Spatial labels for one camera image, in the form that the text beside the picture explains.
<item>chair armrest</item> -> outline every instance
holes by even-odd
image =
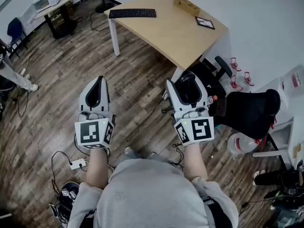
[[[220,71],[215,75],[216,80],[219,80],[220,78],[222,78],[224,73],[226,73],[229,77],[231,77],[232,71],[231,71],[230,67],[227,65],[227,63],[220,56],[215,57],[215,60],[221,66]]]

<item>wood laminate flooring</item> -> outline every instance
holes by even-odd
[[[74,122],[80,93],[99,75],[107,79],[110,109],[117,115],[110,163],[114,164],[128,145],[142,155],[154,151],[173,161],[180,158],[172,147],[179,139],[171,116],[161,113],[169,106],[168,101],[159,104],[138,132],[138,126],[160,102],[165,79],[172,76],[175,66],[119,25],[121,54],[116,57],[106,16],[93,13],[93,27],[103,30],[90,28],[90,13],[99,2],[88,0],[76,7],[74,18],[87,19],[78,24],[73,35],[55,40],[46,25],[30,37],[28,50],[18,50],[20,58],[12,58],[15,70],[21,72],[31,55],[27,73],[40,88],[29,94],[22,118],[9,100],[0,122],[0,199],[14,219],[29,228],[60,227],[48,207],[49,202],[56,201],[51,185],[51,156],[63,151],[72,161],[86,157],[74,147]],[[19,92],[23,112],[26,94],[21,89]],[[218,182],[240,210],[244,202],[261,200],[275,188],[253,187],[254,172],[278,170],[280,162],[276,157],[253,158],[250,154],[233,160],[226,148],[230,135],[231,129],[222,126],[216,139],[201,149],[210,180]],[[86,173],[72,171],[62,154],[54,157],[54,170],[59,187],[67,181],[85,180]],[[272,214],[269,207],[269,201],[250,204],[240,216],[240,227],[262,227]]]

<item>person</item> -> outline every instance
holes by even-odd
[[[68,228],[237,228],[238,210],[208,181],[198,144],[185,147],[185,173],[157,154],[125,154],[108,181],[105,151],[91,150]]]
[[[13,65],[7,55],[7,51],[9,51],[7,45],[0,39],[0,60],[3,60],[0,65],[0,75],[25,90],[37,91],[39,86],[30,82],[29,75],[23,77],[12,69]]]

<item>power strip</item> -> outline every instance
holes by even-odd
[[[72,161],[71,163],[72,164],[70,165],[70,167],[71,167],[72,170],[80,168],[80,165],[81,165],[81,167],[86,166],[86,161],[85,161],[84,158],[81,158],[81,159],[76,160],[76,161]]]

